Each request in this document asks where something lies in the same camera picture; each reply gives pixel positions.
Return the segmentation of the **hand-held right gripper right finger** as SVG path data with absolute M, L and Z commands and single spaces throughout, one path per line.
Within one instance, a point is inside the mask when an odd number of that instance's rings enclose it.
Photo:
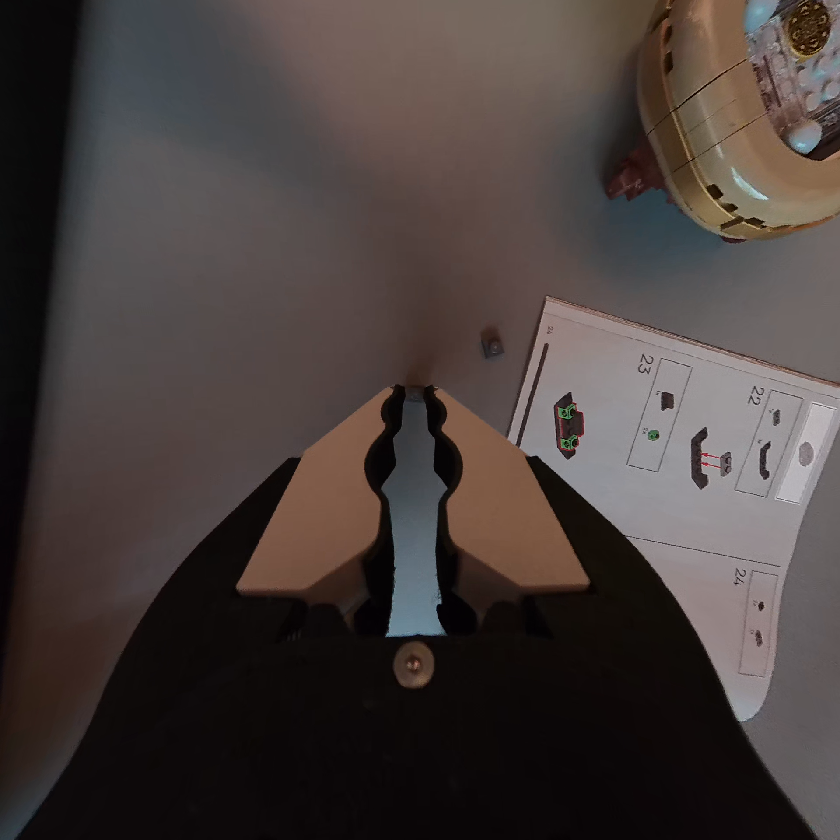
M 528 458 L 441 388 L 425 390 L 437 507 L 437 616 L 473 634 L 498 603 L 586 592 L 590 578 Z

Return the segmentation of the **open instruction booklet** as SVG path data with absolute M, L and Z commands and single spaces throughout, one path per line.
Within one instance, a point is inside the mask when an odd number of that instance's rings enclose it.
M 508 438 L 637 547 L 747 721 L 838 409 L 837 383 L 546 297 Z

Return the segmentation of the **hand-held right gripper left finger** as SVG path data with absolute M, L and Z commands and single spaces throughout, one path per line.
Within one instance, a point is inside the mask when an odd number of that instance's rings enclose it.
M 403 407 L 403 385 L 387 387 L 303 452 L 239 595 L 332 605 L 357 634 L 387 633 L 395 556 L 383 486 Z

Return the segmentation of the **tan round brick model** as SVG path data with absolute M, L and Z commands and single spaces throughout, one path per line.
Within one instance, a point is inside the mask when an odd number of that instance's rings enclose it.
M 838 217 L 838 15 L 838 2 L 657 2 L 637 63 L 644 137 L 606 194 L 661 190 L 730 243 Z

